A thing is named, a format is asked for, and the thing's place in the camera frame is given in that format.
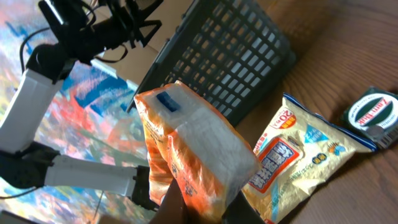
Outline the orange wet wipes pack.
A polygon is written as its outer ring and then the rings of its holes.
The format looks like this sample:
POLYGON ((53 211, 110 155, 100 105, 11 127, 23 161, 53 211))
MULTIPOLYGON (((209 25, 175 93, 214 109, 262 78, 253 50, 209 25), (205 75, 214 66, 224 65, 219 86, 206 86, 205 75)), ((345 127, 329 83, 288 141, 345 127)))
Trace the orange wet wipes pack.
POLYGON ((279 223, 355 153, 377 147, 325 120, 285 93, 254 153, 262 168, 243 194, 264 223, 279 223))

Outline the dark round-label can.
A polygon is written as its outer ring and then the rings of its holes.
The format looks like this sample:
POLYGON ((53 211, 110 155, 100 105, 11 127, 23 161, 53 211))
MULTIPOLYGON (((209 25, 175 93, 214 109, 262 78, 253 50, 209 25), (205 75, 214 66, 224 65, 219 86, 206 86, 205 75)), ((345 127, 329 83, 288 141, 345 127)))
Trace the dark round-label can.
POLYGON ((345 126, 387 149, 397 142, 397 95, 369 87, 341 116, 345 126))

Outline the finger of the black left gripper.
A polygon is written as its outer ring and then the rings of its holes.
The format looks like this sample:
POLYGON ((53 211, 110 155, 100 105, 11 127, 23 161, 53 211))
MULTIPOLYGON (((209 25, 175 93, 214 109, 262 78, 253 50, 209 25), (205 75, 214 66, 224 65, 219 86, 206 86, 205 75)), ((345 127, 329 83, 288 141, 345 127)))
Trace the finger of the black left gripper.
POLYGON ((129 33, 131 48, 134 49, 136 47, 136 42, 141 47, 145 47, 161 26, 162 23, 160 20, 143 21, 140 24, 134 23, 129 33))
POLYGON ((163 0, 125 0, 125 2, 133 20, 143 22, 163 3, 163 0))

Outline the orange small snack pack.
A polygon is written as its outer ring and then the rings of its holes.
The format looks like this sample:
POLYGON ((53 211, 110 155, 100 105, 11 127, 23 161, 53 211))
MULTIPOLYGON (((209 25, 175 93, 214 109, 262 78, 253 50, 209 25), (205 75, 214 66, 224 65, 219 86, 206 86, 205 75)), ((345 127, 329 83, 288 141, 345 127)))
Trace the orange small snack pack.
POLYGON ((209 102, 182 82, 134 97, 144 127, 149 197, 160 205, 176 180, 188 211, 219 223, 261 169, 250 145, 209 102))

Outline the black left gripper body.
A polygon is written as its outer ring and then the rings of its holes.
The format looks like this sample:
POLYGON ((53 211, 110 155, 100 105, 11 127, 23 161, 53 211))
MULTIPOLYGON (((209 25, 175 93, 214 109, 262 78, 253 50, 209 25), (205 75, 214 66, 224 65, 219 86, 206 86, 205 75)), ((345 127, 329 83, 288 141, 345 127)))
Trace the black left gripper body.
POLYGON ((89 18, 85 12, 94 13, 93 8, 84 1, 39 1, 39 8, 60 48, 80 62, 90 62, 129 40, 122 20, 111 17, 96 23, 96 16, 89 18))

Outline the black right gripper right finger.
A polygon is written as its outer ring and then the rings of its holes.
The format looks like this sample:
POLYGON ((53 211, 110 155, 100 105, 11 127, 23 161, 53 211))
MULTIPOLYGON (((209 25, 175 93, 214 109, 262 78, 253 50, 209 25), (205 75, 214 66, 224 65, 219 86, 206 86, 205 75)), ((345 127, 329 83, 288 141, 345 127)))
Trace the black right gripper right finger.
POLYGON ((222 216, 222 224, 264 224, 262 218, 253 209, 242 191, 228 205, 222 216))

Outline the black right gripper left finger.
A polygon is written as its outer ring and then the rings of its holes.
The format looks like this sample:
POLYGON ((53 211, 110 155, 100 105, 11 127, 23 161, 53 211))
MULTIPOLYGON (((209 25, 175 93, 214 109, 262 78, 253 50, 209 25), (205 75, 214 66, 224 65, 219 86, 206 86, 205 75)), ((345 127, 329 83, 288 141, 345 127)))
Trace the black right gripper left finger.
POLYGON ((187 224, 188 212, 177 181, 174 179, 155 214, 155 224, 187 224))

